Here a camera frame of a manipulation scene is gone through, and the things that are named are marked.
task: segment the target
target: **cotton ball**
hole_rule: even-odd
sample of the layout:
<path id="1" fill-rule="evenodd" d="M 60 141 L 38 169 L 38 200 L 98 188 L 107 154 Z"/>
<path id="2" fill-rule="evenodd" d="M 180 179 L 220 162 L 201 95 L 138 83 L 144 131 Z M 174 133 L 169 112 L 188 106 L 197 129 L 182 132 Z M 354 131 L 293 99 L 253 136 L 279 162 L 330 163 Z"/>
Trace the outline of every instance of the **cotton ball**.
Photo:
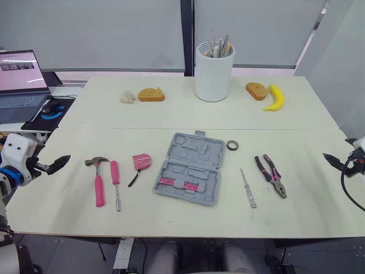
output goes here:
<path id="1" fill-rule="evenodd" d="M 136 100 L 136 97 L 129 90 L 123 92 L 120 98 L 120 101 L 126 104 L 133 104 L 134 100 Z"/>

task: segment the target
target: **small screwdriver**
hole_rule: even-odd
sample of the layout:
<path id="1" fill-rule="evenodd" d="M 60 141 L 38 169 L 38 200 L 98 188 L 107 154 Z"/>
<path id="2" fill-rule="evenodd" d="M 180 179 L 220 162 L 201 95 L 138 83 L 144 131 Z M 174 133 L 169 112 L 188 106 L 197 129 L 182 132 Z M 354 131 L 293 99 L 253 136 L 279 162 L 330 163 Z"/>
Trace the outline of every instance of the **small screwdriver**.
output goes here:
<path id="1" fill-rule="evenodd" d="M 242 178 L 244 180 L 247 198 L 249 199 L 249 202 L 250 202 L 251 207 L 252 208 L 256 208 L 256 202 L 255 202 L 255 199 L 253 199 L 253 195 L 252 195 L 252 192 L 250 190 L 250 186 L 249 186 L 249 184 L 247 184 L 245 174 L 244 174 L 244 172 L 242 171 L 241 168 L 240 168 L 240 170 L 241 170 L 241 173 L 242 173 Z"/>
<path id="2" fill-rule="evenodd" d="M 113 185 L 115 185 L 115 203 L 116 203 L 116 210 L 120 211 L 119 207 L 119 192 L 118 192 L 118 184 L 119 184 L 119 172 L 118 172 L 118 163 L 116 161 L 110 162 L 110 171 L 112 174 Z"/>

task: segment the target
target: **gray plastic tool case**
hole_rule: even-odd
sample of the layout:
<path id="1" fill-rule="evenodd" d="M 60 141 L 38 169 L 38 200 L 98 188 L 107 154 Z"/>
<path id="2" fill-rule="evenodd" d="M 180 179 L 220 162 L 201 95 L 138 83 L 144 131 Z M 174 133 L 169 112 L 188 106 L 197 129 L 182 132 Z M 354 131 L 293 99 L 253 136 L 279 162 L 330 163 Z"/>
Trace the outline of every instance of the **gray plastic tool case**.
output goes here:
<path id="1" fill-rule="evenodd" d="M 156 178 L 157 193 L 213 206 L 216 203 L 225 143 L 205 137 L 204 131 L 195 135 L 175 133 Z M 161 178 L 173 179 L 169 184 Z"/>

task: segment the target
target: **yellow banana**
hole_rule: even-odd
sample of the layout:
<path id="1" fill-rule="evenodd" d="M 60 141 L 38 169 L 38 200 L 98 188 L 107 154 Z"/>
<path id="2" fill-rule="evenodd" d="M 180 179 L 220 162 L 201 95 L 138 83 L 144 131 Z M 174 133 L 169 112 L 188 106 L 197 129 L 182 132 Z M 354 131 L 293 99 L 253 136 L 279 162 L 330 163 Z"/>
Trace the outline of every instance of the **yellow banana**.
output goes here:
<path id="1" fill-rule="evenodd" d="M 264 108 L 263 110 L 265 110 L 265 111 L 279 110 L 284 105 L 284 102 L 285 102 L 284 93 L 281 91 L 281 89 L 278 86 L 276 86 L 274 84 L 269 85 L 269 91 L 275 98 L 275 103 L 273 103 L 269 107 Z"/>

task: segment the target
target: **hammer head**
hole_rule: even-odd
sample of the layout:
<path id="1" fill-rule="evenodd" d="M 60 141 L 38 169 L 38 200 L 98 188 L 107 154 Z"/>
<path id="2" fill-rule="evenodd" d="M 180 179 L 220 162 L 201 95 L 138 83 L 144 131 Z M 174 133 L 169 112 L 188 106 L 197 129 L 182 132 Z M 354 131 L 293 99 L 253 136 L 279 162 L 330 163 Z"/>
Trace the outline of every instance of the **hammer head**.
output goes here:
<path id="1" fill-rule="evenodd" d="M 86 160 L 85 165 L 91 166 L 92 164 L 94 164 L 94 165 L 97 166 L 101 162 L 109 162 L 109 160 L 107 158 L 104 158 L 104 157 L 94 157 L 91 160 Z"/>

